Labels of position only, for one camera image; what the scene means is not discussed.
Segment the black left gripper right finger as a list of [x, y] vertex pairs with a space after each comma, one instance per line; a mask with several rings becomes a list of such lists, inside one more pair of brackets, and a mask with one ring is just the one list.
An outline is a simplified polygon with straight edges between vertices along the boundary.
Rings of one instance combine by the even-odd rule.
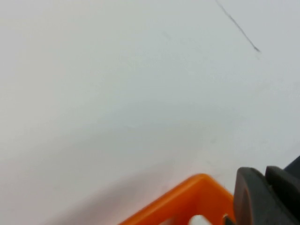
[[293, 160], [286, 168], [267, 166], [265, 178], [277, 197], [297, 219], [300, 219], [300, 158]]

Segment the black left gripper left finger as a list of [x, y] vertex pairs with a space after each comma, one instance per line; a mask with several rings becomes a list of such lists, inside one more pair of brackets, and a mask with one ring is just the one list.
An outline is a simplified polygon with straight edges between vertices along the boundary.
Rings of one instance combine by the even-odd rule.
[[256, 169], [241, 167], [236, 174], [233, 200], [238, 225], [277, 225], [279, 209], [264, 176]]

